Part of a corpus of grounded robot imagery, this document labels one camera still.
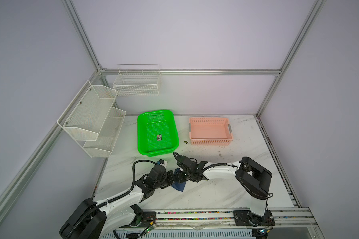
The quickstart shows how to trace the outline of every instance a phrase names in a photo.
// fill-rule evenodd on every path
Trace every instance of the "white wire basket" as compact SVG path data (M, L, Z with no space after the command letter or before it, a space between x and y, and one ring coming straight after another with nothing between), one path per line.
M114 106L117 91L89 84L79 103L64 121L68 108L57 123L92 158L109 157L120 133L126 112Z
M118 65L113 84L118 96L157 96L161 87L160 65Z

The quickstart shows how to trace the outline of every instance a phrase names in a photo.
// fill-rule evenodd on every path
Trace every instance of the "marble surface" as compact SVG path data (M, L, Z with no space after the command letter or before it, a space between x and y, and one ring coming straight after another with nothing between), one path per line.
M293 207L254 116L224 117L229 118L234 136L230 145L194 146L189 138L190 116L174 116L179 136L179 146L175 151L198 161L214 163L239 161L242 156L248 156L273 174L269 192L274 196L268 199L269 208ZM168 170L178 167L171 153L154 157L141 155L137 150L137 116L126 116L98 185L95 200L108 198L128 189L132 183L132 164L141 159L166 160ZM152 166L153 164L145 162L136 164L136 179L149 173ZM156 189L154 195L139 206L143 209L247 208L250 207L250 197L235 178L212 179L198 184L188 181L183 192L172 187Z

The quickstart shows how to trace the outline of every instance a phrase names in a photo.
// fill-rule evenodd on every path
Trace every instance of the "white wall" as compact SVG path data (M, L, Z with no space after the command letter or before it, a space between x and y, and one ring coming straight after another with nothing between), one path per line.
M0 1L0 195L93 72L60 0Z
M100 64L279 69L314 0L75 0Z
M0 226L0 239L61 239L60 228L93 193L103 160L62 132Z
M162 76L159 96L118 96L130 114L170 109L174 114L254 114L274 76ZM106 77L113 85L115 76Z
M326 239L359 238L359 0L327 0L262 120Z

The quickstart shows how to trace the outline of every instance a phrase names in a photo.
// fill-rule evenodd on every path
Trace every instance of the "green plastic basket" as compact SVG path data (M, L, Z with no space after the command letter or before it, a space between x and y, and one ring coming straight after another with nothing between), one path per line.
M149 157L172 153L180 144L173 112L164 109L137 118L138 151Z

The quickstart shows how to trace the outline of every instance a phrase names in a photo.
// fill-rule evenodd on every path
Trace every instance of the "pink plastic basket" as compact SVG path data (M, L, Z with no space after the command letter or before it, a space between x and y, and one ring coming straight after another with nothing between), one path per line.
M191 117L189 123L192 145L229 145L233 140L228 118Z

